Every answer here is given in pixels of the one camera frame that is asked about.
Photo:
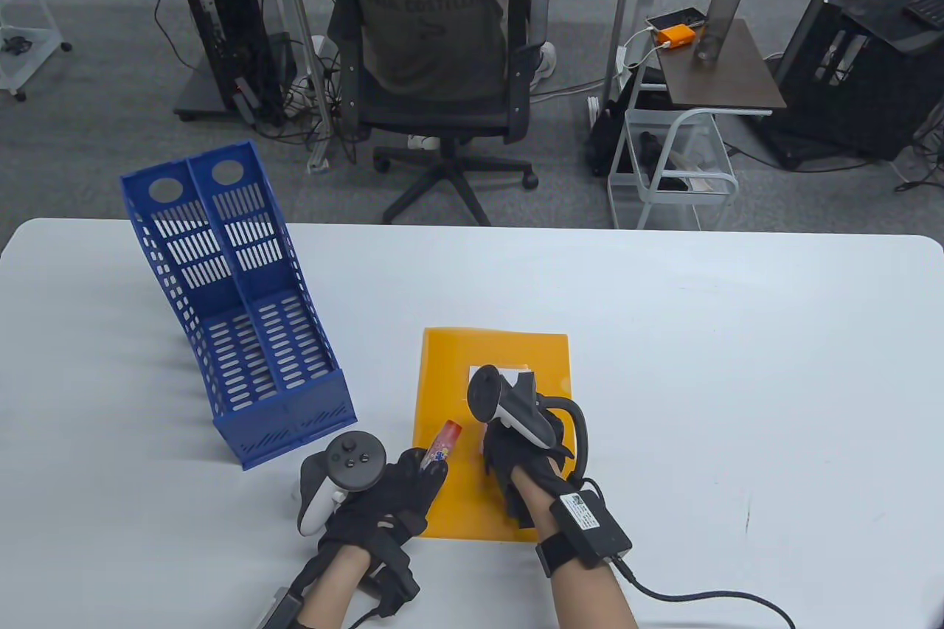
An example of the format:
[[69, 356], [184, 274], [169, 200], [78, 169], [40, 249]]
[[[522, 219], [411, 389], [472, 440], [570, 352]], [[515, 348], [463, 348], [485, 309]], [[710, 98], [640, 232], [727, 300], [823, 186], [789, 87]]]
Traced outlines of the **person's left hand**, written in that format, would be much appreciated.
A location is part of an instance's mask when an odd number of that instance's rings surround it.
[[386, 465], [377, 484], [348, 497], [328, 520], [318, 551], [355, 547], [375, 565], [404, 555], [404, 544], [427, 528], [429, 509], [448, 477], [446, 461], [421, 467], [426, 453], [404, 451]]

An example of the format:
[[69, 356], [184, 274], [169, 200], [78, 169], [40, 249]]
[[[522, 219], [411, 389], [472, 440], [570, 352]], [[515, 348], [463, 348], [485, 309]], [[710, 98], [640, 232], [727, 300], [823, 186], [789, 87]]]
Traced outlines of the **person's right hand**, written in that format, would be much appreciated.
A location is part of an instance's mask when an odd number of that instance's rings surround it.
[[487, 424], [483, 437], [485, 471], [496, 478], [507, 514], [523, 530], [535, 528], [532, 507], [549, 509], [553, 498], [577, 491], [562, 475], [566, 460], [573, 457], [563, 444], [563, 421], [552, 412], [545, 412], [545, 419], [554, 434], [549, 450], [498, 420]]

